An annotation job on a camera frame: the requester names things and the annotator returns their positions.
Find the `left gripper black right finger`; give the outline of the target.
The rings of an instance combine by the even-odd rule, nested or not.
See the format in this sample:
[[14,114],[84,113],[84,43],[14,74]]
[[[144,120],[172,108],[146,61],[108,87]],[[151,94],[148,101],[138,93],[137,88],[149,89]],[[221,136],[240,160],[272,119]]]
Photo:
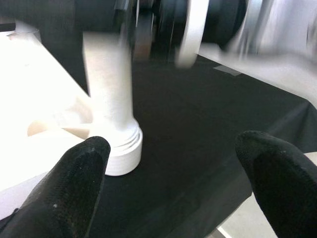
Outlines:
[[278,238],[317,238],[317,166],[293,144],[245,131],[235,151]]

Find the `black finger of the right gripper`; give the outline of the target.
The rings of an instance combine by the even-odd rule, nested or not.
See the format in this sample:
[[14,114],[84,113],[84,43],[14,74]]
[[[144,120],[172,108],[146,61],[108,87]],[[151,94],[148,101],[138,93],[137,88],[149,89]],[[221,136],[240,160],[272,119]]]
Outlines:
[[37,28],[119,32],[134,0],[39,0]]

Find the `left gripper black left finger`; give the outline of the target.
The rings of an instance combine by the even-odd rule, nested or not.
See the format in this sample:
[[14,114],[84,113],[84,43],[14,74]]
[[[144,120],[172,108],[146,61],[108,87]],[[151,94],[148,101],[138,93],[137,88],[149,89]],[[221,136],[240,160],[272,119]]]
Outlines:
[[67,150],[0,228],[0,238],[87,238],[109,154],[100,136]]

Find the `white plastic table leg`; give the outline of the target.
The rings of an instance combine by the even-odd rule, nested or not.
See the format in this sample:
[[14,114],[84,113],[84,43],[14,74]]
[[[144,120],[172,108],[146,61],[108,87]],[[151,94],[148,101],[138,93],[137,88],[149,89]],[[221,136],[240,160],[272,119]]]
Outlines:
[[116,34],[85,32],[83,56],[93,114],[90,135],[102,136],[113,150],[131,148],[140,128],[133,116],[130,47]]

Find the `grey tape patch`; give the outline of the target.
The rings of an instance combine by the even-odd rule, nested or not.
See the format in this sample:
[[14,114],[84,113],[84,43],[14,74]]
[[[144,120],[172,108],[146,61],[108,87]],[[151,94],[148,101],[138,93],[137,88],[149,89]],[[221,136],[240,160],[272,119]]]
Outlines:
[[238,75],[242,74],[241,72],[234,70],[230,67],[224,66],[224,65],[216,66],[216,67],[214,67],[214,69],[221,71],[221,72],[224,72],[224,73],[227,73],[227,74],[230,74],[232,76],[238,76]]

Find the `white plastic table top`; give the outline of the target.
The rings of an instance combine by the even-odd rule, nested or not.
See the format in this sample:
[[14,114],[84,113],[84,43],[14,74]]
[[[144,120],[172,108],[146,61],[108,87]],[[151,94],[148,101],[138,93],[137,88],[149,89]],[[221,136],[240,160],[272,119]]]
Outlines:
[[[54,59],[38,34],[21,21],[14,32],[0,34],[0,214],[19,206],[68,148],[91,136],[90,93]],[[133,171],[142,141],[140,129],[131,148],[111,148],[106,174]]]

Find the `black tablecloth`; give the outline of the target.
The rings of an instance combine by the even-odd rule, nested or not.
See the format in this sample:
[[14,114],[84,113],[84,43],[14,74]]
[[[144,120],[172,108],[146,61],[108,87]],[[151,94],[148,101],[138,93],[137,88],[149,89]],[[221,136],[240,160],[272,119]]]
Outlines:
[[141,163],[126,175],[105,175],[87,238],[205,236],[251,192],[233,150],[236,135],[310,110],[263,83],[221,78],[204,61],[185,70],[138,63],[132,74],[145,132]]

